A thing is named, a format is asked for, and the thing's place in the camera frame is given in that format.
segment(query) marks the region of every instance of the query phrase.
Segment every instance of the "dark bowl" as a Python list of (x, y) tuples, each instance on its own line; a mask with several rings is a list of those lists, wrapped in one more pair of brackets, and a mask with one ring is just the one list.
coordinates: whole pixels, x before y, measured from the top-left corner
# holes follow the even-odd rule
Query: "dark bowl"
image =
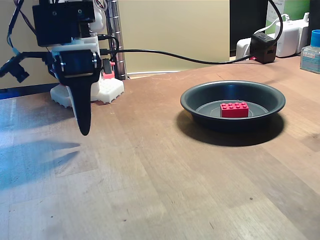
[[(193, 119), (218, 132), (248, 132), (269, 126), (274, 114), (286, 104), (285, 96), (274, 87), (252, 81), (214, 81), (194, 86), (180, 99)], [(220, 104), (247, 102), (249, 116), (220, 117)]]

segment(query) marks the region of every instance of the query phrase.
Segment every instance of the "black cable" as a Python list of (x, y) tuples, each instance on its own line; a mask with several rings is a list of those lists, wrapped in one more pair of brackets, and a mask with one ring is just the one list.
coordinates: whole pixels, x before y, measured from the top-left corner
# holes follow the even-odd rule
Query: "black cable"
[[(268, 0), (268, 1), (270, 2), (272, 7), (274, 8), (274, 10), (275, 10), (277, 16), (279, 17), (279, 19), (282, 19), (281, 13), (279, 12), (276, 4), (272, 0)], [(271, 45), (267, 45), (266, 48), (269, 48), (270, 46), (274, 46), (275, 44), (277, 44), (277, 41), (279, 40), (279, 38), (280, 38), (280, 36), (282, 34), (283, 28), (284, 28), (284, 23), (283, 23), (283, 21), (280, 21), (280, 31), (279, 31), (278, 36), (274, 39), (274, 41), (272, 41), (272, 44)], [(183, 60), (194, 62), (194, 63), (198, 63), (198, 64), (207, 64), (207, 65), (233, 64), (233, 63), (241, 62), (243, 60), (247, 60), (247, 59), (250, 59), (250, 58), (254, 57), (254, 53), (253, 53), (253, 54), (251, 54), (249, 56), (245, 56), (245, 57), (238, 58), (238, 59), (231, 60), (231, 61), (214, 62), (214, 61), (197, 60), (197, 59), (193, 59), (193, 58), (177, 55), (177, 54), (166, 52), (166, 51), (158, 51), (158, 50), (150, 50), (150, 49), (123, 49), (123, 50), (100, 49), (100, 54), (101, 55), (113, 54), (112, 59), (116, 59), (117, 53), (153, 53), (153, 54), (163, 54), (163, 55), (171, 56), (171, 57), (174, 57), (174, 58), (183, 59)]]
[(110, 36), (110, 35), (107, 35), (107, 34), (98, 34), (98, 40), (99, 41), (106, 40), (106, 39), (115, 40), (115, 53), (113, 54), (113, 56), (110, 59), (111, 62), (115, 62), (117, 53), (119, 53), (119, 47), (120, 47), (119, 40), (114, 36)]
[[(19, 0), (14, 0), (13, 1), (15, 6), (18, 7), (18, 4), (19, 4)], [(36, 29), (32, 26), (31, 22), (29, 21), (29, 19), (27, 18), (27, 16), (22, 12), (21, 8), (19, 9), (21, 15), (22, 15), (22, 18), (23, 20), (25, 21), (25, 23), (27, 24), (27, 26), (31, 29), (31, 31), (34, 33), (34, 35), (37, 35), (36, 33)]]
[(276, 38), (274, 39), (274, 42), (273, 42), (273, 45), (276, 45), (277, 44), (277, 41), (279, 40), (279, 38), (281, 37), (281, 34), (282, 34), (282, 31), (284, 29), (284, 22), (283, 22), (283, 19), (281, 17), (281, 13), (279, 11), (279, 9), (277, 8), (276, 4), (274, 3), (274, 1), (272, 0), (268, 0), (269, 3), (272, 5), (273, 9), (275, 10), (278, 18), (279, 18), (279, 21), (280, 21), (280, 31), (279, 31), (279, 34), (276, 36)]
[(212, 61), (202, 61), (202, 60), (197, 60), (197, 59), (193, 59), (193, 58), (189, 58), (186, 56), (180, 56), (174, 53), (170, 53), (170, 52), (166, 52), (166, 51), (158, 51), (158, 50), (151, 50), (151, 49), (124, 49), (124, 50), (109, 50), (109, 49), (100, 49), (100, 54), (101, 55), (108, 55), (108, 54), (115, 54), (115, 53), (153, 53), (153, 54), (163, 54), (163, 55), (167, 55), (167, 56), (171, 56), (174, 58), (178, 58), (178, 59), (183, 59), (189, 62), (194, 62), (194, 63), (198, 63), (198, 64), (207, 64), (207, 65), (222, 65), (222, 64), (233, 64), (233, 63), (237, 63), (246, 59), (249, 59), (251, 57), (253, 57), (252, 55), (250, 56), (246, 56), (246, 57), (242, 57), (236, 60), (232, 60), (232, 61), (221, 61), (221, 62), (212, 62)]

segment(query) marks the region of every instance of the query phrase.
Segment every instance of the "red lego brick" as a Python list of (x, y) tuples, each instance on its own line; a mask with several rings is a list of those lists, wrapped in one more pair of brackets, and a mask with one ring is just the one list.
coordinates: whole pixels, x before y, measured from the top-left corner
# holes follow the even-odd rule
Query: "red lego brick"
[(223, 118), (245, 118), (249, 116), (249, 107), (246, 102), (220, 104), (220, 116)]

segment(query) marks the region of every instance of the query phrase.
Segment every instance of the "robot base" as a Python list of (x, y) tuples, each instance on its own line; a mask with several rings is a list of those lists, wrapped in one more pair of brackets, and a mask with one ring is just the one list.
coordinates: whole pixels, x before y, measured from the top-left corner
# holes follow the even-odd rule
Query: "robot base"
[[(100, 79), (92, 84), (91, 101), (102, 101), (104, 104), (111, 103), (118, 96), (124, 93), (124, 83), (118, 79)], [(71, 98), (66, 86), (59, 84), (50, 90), (51, 99), (56, 103), (67, 107), (72, 107)]]

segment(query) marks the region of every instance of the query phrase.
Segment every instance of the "black panel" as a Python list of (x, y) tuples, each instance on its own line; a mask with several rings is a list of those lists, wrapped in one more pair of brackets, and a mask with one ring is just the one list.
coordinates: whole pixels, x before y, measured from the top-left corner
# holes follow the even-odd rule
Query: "black panel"
[(318, 29), (320, 29), (320, 0), (311, 0), (307, 45), (310, 45), (312, 30)]
[(92, 1), (40, 4), (33, 6), (32, 10), (36, 39), (41, 47), (66, 44), (72, 38), (86, 37), (86, 33), (80, 31), (80, 24), (95, 21)]
[(230, 0), (230, 51), (266, 26), (268, 0)]

